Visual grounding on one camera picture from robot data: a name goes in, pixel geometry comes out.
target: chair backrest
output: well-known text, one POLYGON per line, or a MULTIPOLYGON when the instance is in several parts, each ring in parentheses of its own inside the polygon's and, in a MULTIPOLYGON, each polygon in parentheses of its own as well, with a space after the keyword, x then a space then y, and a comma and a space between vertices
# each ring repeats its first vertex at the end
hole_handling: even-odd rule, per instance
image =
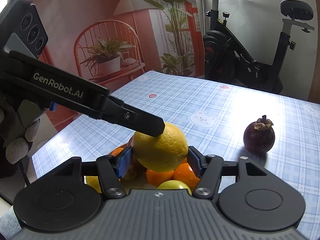
POLYGON ((127 41, 128 44, 134 45, 134 48, 128 49, 129 53, 123 53, 123 59, 134 58, 140 62, 143 62, 143 56, 141 53, 141 46, 139 38, 134 29, 127 23, 118 20, 104 20, 96 22, 87 27, 80 33, 73 47, 73 53, 76 60, 76 66, 80 77, 88 78, 94 77, 99 74, 98 68, 92 68, 92 63, 82 63, 91 56, 88 47, 97 45, 97 37, 102 39, 115 39, 122 38, 122 41, 127 41))

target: camera lens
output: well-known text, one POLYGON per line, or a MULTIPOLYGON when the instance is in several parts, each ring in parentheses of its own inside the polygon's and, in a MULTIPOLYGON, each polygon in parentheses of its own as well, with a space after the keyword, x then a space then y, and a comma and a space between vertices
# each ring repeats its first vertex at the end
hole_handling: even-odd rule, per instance
POLYGON ((30 26, 31 21, 32 21, 32 14, 29 13, 23 18, 21 22, 21 29, 25 31, 30 26))
POLYGON ((38 36, 38 33, 39 33, 39 28, 37 26, 34 26, 29 32, 28 41, 33 42, 38 36))
POLYGON ((39 50, 42 47, 43 44, 43 38, 41 37, 36 44, 36 50, 39 50))

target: lemon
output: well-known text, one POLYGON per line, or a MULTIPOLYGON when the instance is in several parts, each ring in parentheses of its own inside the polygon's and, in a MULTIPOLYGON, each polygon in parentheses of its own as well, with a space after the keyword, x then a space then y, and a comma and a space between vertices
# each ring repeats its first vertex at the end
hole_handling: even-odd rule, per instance
POLYGON ((157 189, 183 189, 183 188, 187 189, 189 194, 192 195, 192 192, 189 186, 179 180, 168 180, 162 183, 161 185, 159 185, 159 187, 157 187, 157 189))
POLYGON ((101 188, 97 176, 85 176, 85 183, 101 193, 101 188))
POLYGON ((188 143, 183 132, 168 122, 163 134, 158 137, 135 132, 132 148, 137 160, 156 172, 173 171, 188 154, 188 143))

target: tablecloth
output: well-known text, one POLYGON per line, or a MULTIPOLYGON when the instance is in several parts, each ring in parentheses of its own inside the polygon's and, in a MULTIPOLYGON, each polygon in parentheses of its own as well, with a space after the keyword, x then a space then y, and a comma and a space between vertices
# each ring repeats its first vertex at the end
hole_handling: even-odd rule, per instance
MULTIPOLYGON (((236 161, 253 158, 298 190, 306 211, 298 230, 320 236, 320 105, 294 98, 197 78, 149 71, 113 93, 127 104, 178 126, 188 144, 203 155, 236 161), (263 115, 274 123, 276 141, 267 158, 248 153, 243 144, 247 125, 263 115)), ((72 156, 94 161, 126 143, 127 128, 80 116, 45 144, 32 159, 38 178, 72 156)), ((234 183, 224 177, 220 191, 234 183)))

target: potted plant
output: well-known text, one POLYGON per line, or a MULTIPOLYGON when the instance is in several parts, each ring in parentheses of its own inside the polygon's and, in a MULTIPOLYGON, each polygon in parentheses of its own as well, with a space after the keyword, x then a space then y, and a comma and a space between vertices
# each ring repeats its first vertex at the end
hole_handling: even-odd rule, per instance
POLYGON ((90 57, 80 64, 86 63, 85 67, 89 67, 91 74, 94 69, 92 76, 96 76, 99 70, 102 74, 107 75, 120 70, 122 53, 129 53, 127 50, 131 48, 135 46, 122 41, 122 38, 104 40, 97 37, 97 45, 86 48, 91 54, 90 57))

